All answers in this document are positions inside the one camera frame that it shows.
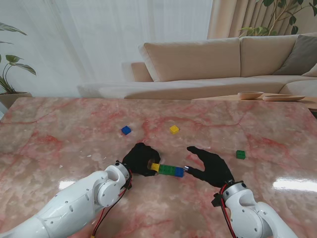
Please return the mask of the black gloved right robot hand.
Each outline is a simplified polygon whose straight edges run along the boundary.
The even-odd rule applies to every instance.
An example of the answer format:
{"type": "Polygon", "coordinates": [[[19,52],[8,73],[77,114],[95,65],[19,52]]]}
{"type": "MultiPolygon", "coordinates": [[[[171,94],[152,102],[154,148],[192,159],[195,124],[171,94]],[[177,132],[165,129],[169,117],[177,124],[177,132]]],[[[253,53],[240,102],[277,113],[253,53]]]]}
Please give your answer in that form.
{"type": "Polygon", "coordinates": [[[234,181],[234,177],[226,162],[218,155],[199,149],[195,146],[187,147],[187,150],[198,158],[204,164],[204,170],[198,170],[186,166],[186,172],[197,179],[206,181],[213,187],[222,188],[227,182],[234,181]]]}

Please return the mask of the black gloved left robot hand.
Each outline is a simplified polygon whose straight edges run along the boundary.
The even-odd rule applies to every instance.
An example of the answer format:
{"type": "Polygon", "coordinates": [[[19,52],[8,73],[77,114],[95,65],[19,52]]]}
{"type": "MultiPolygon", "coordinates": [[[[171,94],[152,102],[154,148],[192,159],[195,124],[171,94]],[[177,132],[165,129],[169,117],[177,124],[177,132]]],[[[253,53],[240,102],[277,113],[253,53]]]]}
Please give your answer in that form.
{"type": "Polygon", "coordinates": [[[123,158],[122,163],[126,165],[133,174],[145,177],[154,176],[156,171],[148,168],[148,163],[160,163],[158,151],[144,143],[137,143],[123,158]]]}

